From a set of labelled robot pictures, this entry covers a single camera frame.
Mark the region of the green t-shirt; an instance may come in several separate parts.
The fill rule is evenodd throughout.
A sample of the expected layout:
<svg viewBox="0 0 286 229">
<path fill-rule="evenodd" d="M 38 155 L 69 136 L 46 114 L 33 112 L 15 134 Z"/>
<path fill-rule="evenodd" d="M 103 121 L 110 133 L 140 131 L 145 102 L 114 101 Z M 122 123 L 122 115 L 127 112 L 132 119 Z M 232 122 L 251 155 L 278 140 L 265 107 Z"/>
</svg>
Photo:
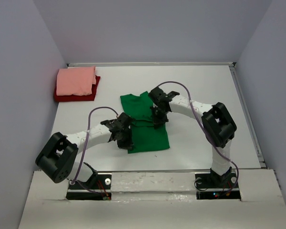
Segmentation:
<svg viewBox="0 0 286 229">
<path fill-rule="evenodd" d="M 152 100 L 148 92 L 139 96 L 126 94 L 120 96 L 123 111 L 133 121 L 131 123 L 133 147 L 128 154 L 162 151 L 170 148 L 166 127 L 155 128 L 151 107 Z"/>
</svg>

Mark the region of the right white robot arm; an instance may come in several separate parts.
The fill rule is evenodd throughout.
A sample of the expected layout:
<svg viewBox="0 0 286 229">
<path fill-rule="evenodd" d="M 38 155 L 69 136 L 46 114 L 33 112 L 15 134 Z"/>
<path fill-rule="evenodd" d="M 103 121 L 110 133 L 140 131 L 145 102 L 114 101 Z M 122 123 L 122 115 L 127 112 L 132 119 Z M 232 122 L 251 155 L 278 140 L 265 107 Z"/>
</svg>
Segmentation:
<svg viewBox="0 0 286 229">
<path fill-rule="evenodd" d="M 153 102 L 150 107 L 153 123 L 156 127 L 164 125 L 168 122 L 168 113 L 195 119 L 212 146 L 212 165 L 208 179 L 213 186 L 221 187 L 232 174 L 231 165 L 235 164 L 230 158 L 230 150 L 237 130 L 236 124 L 223 103 L 211 105 L 197 102 L 192 100 L 189 90 L 185 90 L 186 97 L 176 91 L 167 94 L 160 87 L 155 87 L 148 93 Z"/>
</svg>

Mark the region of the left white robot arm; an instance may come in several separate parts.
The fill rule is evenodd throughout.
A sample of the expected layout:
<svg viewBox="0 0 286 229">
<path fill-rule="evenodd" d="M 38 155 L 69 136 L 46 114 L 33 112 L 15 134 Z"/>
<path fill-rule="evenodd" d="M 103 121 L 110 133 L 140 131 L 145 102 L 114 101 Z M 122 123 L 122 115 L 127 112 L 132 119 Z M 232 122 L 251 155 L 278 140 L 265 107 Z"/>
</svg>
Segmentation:
<svg viewBox="0 0 286 229">
<path fill-rule="evenodd" d="M 56 184 L 68 180 L 91 189 L 98 180 L 98 172 L 84 162 L 86 150 L 112 141 L 119 149 L 132 149 L 133 120 L 121 113 L 116 119 L 102 121 L 86 131 L 70 135 L 56 132 L 37 156 L 35 164 Z"/>
</svg>

